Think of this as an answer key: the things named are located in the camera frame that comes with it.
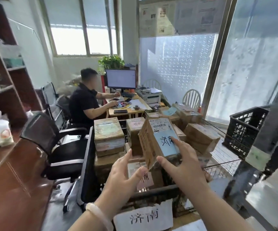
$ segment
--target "wooden chair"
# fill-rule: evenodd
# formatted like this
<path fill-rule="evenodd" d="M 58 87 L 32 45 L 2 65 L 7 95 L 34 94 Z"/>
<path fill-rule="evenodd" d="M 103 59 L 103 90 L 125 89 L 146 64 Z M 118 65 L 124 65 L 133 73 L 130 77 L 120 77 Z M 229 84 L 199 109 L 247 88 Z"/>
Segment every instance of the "wooden chair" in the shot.
<path fill-rule="evenodd" d="M 188 90 L 183 97 L 183 104 L 197 110 L 201 104 L 199 92 L 195 89 Z"/>
<path fill-rule="evenodd" d="M 159 83 L 159 81 L 155 80 L 155 79 L 148 79 L 146 81 L 144 81 L 143 83 L 144 87 L 149 87 L 149 88 L 156 88 L 158 90 L 161 90 L 161 85 Z"/>

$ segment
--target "blue sticky note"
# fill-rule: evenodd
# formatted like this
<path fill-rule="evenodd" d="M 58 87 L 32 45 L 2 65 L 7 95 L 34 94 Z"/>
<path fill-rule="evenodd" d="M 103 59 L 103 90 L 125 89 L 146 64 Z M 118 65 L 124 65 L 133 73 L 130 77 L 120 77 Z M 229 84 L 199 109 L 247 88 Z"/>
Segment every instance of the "blue sticky note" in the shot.
<path fill-rule="evenodd" d="M 158 145 L 164 156 L 174 155 L 180 153 L 179 149 L 172 142 L 170 136 L 178 139 L 174 130 L 166 130 L 154 133 L 154 136 L 157 140 Z"/>
<path fill-rule="evenodd" d="M 168 110 L 163 111 L 162 113 L 163 113 L 163 115 L 166 115 L 166 116 L 172 116 L 173 114 L 175 114 L 176 111 L 177 111 L 176 108 L 171 107 Z"/>

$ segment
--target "packing tape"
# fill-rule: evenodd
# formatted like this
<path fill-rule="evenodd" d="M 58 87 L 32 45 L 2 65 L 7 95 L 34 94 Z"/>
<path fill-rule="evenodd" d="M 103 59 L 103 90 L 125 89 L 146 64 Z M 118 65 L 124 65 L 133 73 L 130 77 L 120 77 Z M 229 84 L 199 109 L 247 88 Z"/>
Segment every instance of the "packing tape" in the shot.
<path fill-rule="evenodd" d="M 264 171 L 266 164 L 270 160 L 269 154 L 263 152 L 255 146 L 250 148 L 249 154 L 245 161 L 260 171 Z"/>

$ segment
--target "chair seat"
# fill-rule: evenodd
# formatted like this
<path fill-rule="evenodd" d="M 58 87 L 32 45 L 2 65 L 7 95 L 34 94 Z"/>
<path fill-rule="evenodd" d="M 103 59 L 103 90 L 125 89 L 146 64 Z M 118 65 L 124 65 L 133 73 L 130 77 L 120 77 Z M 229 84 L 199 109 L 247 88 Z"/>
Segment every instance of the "chair seat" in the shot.
<path fill-rule="evenodd" d="M 60 145 L 48 157 L 48 163 L 51 164 L 73 159 L 84 159 L 87 143 L 87 139 L 80 139 Z M 48 165 L 45 169 L 45 174 L 49 180 L 57 180 L 68 177 L 75 179 L 80 176 L 81 169 L 82 163 L 72 163 L 59 166 Z"/>
<path fill-rule="evenodd" d="M 51 155 L 49 155 L 48 163 L 57 163 L 72 159 L 84 159 L 87 143 L 87 139 L 80 139 L 60 145 Z"/>

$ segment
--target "man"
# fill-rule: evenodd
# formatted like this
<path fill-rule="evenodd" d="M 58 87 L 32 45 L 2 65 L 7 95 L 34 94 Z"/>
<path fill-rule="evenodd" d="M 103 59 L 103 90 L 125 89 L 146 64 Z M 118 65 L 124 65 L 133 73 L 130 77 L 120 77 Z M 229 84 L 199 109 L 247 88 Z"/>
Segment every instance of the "man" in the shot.
<path fill-rule="evenodd" d="M 97 99 L 119 97 L 121 94 L 100 93 L 95 91 L 97 85 L 97 72 L 91 68 L 81 70 L 81 83 L 71 95 L 69 109 L 74 123 L 83 124 L 90 128 L 95 119 L 106 118 L 106 110 L 118 105 L 115 100 L 99 107 Z"/>

